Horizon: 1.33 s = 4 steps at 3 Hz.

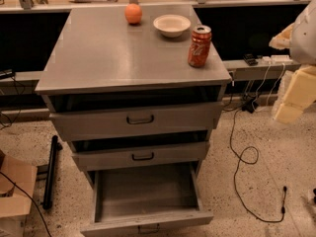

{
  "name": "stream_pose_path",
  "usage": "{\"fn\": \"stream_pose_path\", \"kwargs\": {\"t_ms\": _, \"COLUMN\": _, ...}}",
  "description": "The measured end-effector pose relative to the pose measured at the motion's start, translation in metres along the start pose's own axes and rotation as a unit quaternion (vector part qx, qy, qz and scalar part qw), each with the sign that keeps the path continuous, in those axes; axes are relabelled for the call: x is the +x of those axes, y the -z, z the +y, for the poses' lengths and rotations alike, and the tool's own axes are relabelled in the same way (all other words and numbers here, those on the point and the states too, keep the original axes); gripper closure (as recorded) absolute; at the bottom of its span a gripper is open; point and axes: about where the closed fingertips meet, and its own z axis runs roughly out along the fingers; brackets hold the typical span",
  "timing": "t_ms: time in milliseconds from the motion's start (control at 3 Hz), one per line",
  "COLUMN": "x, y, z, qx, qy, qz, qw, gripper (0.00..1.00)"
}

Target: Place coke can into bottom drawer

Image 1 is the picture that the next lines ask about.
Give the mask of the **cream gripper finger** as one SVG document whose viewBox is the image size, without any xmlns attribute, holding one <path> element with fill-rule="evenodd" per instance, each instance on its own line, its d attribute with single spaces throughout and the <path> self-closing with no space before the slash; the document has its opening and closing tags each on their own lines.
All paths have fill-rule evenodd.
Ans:
<svg viewBox="0 0 316 237">
<path fill-rule="evenodd" d="M 293 26 L 294 24 L 288 25 L 279 34 L 272 37 L 272 39 L 269 42 L 269 46 L 274 49 L 279 49 L 279 50 L 290 48 L 290 38 L 291 38 Z"/>
<path fill-rule="evenodd" d="M 276 121 L 291 123 L 316 101 L 316 66 L 301 65 L 285 71 L 280 80 L 272 114 Z"/>
</svg>

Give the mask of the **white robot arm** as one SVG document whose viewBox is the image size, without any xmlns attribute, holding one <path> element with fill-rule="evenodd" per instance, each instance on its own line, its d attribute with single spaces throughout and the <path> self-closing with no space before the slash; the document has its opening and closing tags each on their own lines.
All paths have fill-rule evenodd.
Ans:
<svg viewBox="0 0 316 237">
<path fill-rule="evenodd" d="M 316 101 L 316 0 L 312 0 L 295 22 L 274 36 L 269 46 L 289 49 L 290 57 L 300 64 L 279 97 L 275 120 L 290 123 Z"/>
</svg>

